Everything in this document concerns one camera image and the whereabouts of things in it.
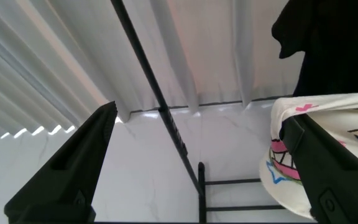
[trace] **horizontal metal bar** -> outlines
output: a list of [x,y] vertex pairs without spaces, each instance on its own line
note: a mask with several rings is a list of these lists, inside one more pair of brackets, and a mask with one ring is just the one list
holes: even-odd
[[244,184],[244,183],[259,183],[260,179],[242,179],[242,180],[220,180],[220,181],[207,181],[205,185],[219,185],[219,184]]
[[230,212],[230,211],[252,211],[252,210],[278,210],[285,209],[281,205],[257,205],[257,206],[234,206],[234,207],[209,207],[207,212]]

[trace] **marble wall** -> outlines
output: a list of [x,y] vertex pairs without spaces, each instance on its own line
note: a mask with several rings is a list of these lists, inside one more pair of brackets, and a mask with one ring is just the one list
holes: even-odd
[[[271,101],[173,110],[196,170],[207,180],[257,178],[269,148]],[[5,203],[71,136],[60,130],[0,139],[0,223]],[[277,204],[261,184],[207,187],[208,206]],[[198,196],[157,112],[116,123],[93,200],[97,221],[197,222]],[[308,222],[287,210],[212,212],[209,222]]]

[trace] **black metal rack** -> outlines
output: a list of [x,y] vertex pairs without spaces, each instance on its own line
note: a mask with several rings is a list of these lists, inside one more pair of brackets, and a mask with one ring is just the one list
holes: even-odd
[[179,153],[180,158],[182,159],[183,164],[186,167],[187,173],[190,176],[193,185],[195,186],[198,192],[198,201],[199,201],[199,222],[206,223],[207,212],[228,212],[228,211],[248,211],[248,210],[276,210],[276,209],[285,209],[281,205],[259,205],[259,206],[240,206],[240,207],[207,207],[206,204],[206,191],[205,188],[207,185],[221,185],[221,184],[246,184],[246,183],[257,183],[260,182],[260,179],[242,179],[242,180],[222,180],[222,181],[206,181],[205,180],[205,166],[202,162],[198,164],[198,179],[195,176],[189,159],[187,158],[187,149],[185,143],[182,141],[180,133],[175,125],[175,122],[170,113],[169,107],[163,97],[161,89],[157,83],[153,70],[147,60],[147,57],[144,53],[142,45],[140,44],[139,38],[136,34],[134,26],[129,18],[129,15],[125,9],[125,6],[122,0],[111,0],[111,3],[116,11],[118,18],[122,24],[122,27],[125,30],[125,33],[134,49],[137,59],[139,60],[140,66],[145,73],[147,81],[151,89],[154,92],[154,95],[160,105],[158,112],[164,122],[166,129],[171,136],[171,139]]

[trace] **black cloth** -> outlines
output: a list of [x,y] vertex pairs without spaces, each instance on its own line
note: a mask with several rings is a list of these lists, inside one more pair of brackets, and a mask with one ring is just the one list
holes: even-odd
[[358,0],[289,0],[272,35],[280,58],[305,52],[293,96],[358,92]]

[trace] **white curtain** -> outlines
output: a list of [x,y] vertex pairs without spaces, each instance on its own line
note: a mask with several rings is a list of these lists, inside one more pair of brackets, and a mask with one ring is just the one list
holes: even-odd
[[[302,56],[278,59],[287,0],[124,0],[169,106],[291,94]],[[0,136],[158,106],[108,0],[0,0]]]

